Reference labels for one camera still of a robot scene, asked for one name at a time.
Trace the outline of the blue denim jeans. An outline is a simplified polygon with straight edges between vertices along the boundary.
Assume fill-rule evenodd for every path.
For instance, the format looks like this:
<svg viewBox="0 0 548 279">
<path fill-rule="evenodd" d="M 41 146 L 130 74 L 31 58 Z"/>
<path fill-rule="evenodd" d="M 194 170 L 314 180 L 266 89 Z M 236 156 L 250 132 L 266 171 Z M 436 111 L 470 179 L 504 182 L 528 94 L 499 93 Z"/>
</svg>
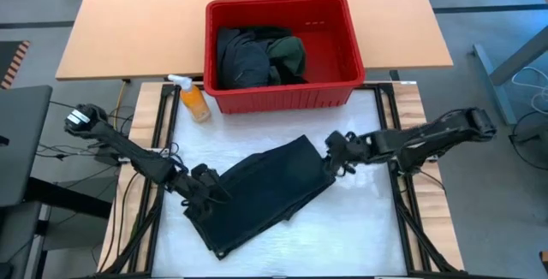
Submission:
<svg viewBox="0 0 548 279">
<path fill-rule="evenodd" d="M 298 139 L 254 153 L 220 176 L 220 190 L 204 210 L 189 205 L 184 215 L 218 259 L 297 211 L 332 185 L 323 158 L 310 140 Z"/>
</svg>

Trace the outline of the dark grey chair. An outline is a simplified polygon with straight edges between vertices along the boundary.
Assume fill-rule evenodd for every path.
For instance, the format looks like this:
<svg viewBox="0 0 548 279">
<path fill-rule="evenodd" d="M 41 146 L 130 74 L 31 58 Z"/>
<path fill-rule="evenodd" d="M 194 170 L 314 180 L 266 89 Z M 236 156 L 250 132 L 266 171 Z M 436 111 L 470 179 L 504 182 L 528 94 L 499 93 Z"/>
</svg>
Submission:
<svg viewBox="0 0 548 279">
<path fill-rule="evenodd" d="M 40 203 L 24 200 L 52 88 L 0 90 L 0 279 L 23 279 Z"/>
</svg>

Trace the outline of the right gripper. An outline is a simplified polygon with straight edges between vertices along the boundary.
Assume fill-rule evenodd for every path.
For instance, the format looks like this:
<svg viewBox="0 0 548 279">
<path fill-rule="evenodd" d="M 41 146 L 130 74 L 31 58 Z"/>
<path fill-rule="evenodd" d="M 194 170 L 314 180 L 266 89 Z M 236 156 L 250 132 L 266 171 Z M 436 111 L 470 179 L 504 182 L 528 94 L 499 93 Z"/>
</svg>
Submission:
<svg viewBox="0 0 548 279">
<path fill-rule="evenodd" d="M 328 151 L 339 151 L 337 157 L 327 156 L 327 171 L 331 175 L 346 175 L 346 165 L 373 163 L 370 146 L 354 132 L 347 132 L 343 136 L 334 131 L 327 137 L 325 144 Z"/>
</svg>

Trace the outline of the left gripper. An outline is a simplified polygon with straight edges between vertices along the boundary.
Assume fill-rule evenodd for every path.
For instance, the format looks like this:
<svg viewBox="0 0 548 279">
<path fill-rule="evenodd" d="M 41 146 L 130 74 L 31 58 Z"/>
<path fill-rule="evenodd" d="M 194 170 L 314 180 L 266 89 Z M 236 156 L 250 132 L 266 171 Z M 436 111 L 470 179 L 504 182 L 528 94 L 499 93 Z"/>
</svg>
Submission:
<svg viewBox="0 0 548 279">
<path fill-rule="evenodd" d="M 200 211 L 209 211 L 214 205 L 226 204 L 231 194 L 220 183 L 220 176 L 215 169 L 201 163 L 183 178 L 183 206 L 193 207 Z"/>
</svg>

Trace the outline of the grey desk leg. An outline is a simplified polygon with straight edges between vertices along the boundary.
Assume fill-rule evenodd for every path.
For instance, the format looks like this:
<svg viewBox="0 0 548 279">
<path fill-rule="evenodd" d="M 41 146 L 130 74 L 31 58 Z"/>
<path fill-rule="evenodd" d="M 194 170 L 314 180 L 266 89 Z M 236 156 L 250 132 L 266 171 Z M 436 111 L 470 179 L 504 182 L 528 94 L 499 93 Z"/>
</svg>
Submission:
<svg viewBox="0 0 548 279">
<path fill-rule="evenodd" d="M 497 67 L 492 65 L 481 45 L 473 45 L 472 55 L 479 60 L 483 68 L 480 77 L 485 82 L 491 101 L 497 106 L 499 115 L 507 125 L 514 125 L 517 120 L 503 84 L 547 51 L 548 26 L 529 39 Z"/>
</svg>

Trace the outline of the dark navy sweatpants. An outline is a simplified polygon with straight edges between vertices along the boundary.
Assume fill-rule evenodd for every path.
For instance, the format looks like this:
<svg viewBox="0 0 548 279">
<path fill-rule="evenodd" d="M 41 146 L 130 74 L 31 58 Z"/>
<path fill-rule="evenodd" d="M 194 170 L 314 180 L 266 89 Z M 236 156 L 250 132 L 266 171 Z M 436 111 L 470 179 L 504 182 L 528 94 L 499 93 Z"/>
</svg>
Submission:
<svg viewBox="0 0 548 279">
<path fill-rule="evenodd" d="M 269 61 L 253 35 L 221 27 L 217 34 L 217 81 L 221 89 L 268 85 Z"/>
</svg>

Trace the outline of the orange spray bottle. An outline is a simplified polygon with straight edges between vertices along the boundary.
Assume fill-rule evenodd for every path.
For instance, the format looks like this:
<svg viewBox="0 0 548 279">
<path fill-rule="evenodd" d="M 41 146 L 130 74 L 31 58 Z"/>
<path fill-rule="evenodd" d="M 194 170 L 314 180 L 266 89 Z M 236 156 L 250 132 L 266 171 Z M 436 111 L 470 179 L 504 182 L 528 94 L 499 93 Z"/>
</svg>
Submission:
<svg viewBox="0 0 548 279">
<path fill-rule="evenodd" d="M 188 77 L 170 74 L 168 80 L 181 88 L 180 99 L 187 107 L 196 122 L 205 122 L 211 116 L 211 111 L 202 91 Z"/>
</svg>

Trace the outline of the red plastic laundry bin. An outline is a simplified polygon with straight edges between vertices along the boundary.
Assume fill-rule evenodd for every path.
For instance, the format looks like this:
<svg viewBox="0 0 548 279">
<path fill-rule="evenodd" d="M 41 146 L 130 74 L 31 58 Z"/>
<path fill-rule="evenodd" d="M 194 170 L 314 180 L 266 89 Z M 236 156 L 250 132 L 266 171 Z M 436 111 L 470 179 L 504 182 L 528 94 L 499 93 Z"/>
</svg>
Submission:
<svg viewBox="0 0 548 279">
<path fill-rule="evenodd" d="M 222 27 L 286 27 L 306 52 L 305 83 L 224 90 L 217 36 Z M 205 92 L 224 114 L 345 104 L 365 69 L 347 0 L 216 0 L 205 10 Z"/>
</svg>

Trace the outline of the black aluminium table frame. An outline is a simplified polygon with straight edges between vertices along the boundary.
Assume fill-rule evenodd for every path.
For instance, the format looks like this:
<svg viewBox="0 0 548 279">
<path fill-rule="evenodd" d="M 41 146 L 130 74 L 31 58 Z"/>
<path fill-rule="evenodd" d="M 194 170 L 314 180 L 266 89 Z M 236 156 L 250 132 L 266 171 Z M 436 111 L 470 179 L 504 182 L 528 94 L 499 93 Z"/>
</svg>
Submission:
<svg viewBox="0 0 548 279">
<path fill-rule="evenodd" d="M 367 82 L 359 89 L 371 91 L 374 88 L 380 91 L 389 128 L 410 128 L 426 120 L 419 88 L 414 81 Z M 172 141 L 176 115 L 172 107 L 180 99 L 173 92 L 167 92 L 169 89 L 168 84 L 159 82 L 141 85 L 129 131 L 129 138 L 136 144 L 150 146 L 154 138 L 159 138 L 160 145 Z M 415 201 L 415 217 L 421 220 L 424 233 L 449 264 L 462 270 L 462 256 L 442 185 L 438 164 L 426 163 L 422 172 L 414 177 L 414 184 L 408 186 L 404 200 L 407 206 L 411 205 L 412 200 Z M 131 166 L 121 167 L 98 259 L 99 270 L 114 263 L 118 252 L 129 241 L 140 207 L 149 210 L 155 197 L 154 185 L 146 185 L 144 180 L 138 180 Z"/>
</svg>

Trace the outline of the light wooden desk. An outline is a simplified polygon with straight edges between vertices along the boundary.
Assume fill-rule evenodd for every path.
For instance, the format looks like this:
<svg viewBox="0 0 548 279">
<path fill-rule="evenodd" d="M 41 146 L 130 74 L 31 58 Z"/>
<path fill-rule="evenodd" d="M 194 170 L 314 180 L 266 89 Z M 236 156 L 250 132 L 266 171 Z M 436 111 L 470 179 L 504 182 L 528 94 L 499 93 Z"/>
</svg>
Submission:
<svg viewBox="0 0 548 279">
<path fill-rule="evenodd" d="M 211 1 L 82 0 L 56 78 L 200 74 Z M 367 68 L 452 65 L 429 0 L 347 1 Z"/>
</svg>

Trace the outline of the dark green shirt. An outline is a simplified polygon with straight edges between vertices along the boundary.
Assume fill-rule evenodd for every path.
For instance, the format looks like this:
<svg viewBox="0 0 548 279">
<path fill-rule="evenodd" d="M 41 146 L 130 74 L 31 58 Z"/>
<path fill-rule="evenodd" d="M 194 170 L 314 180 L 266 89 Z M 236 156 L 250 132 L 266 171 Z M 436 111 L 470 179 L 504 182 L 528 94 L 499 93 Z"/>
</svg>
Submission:
<svg viewBox="0 0 548 279">
<path fill-rule="evenodd" d="M 276 39 L 266 50 L 270 61 L 269 85 L 306 84 L 306 51 L 301 39 L 288 36 Z"/>
</svg>

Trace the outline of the striped floor mat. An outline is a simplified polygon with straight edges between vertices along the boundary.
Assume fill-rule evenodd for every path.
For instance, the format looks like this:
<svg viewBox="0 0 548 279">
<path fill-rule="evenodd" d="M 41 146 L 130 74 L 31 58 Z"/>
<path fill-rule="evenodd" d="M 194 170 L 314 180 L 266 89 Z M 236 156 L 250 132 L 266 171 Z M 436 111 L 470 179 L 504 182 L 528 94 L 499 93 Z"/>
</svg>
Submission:
<svg viewBox="0 0 548 279">
<path fill-rule="evenodd" d="M 31 43 L 0 41 L 0 89 L 10 89 Z"/>
</svg>

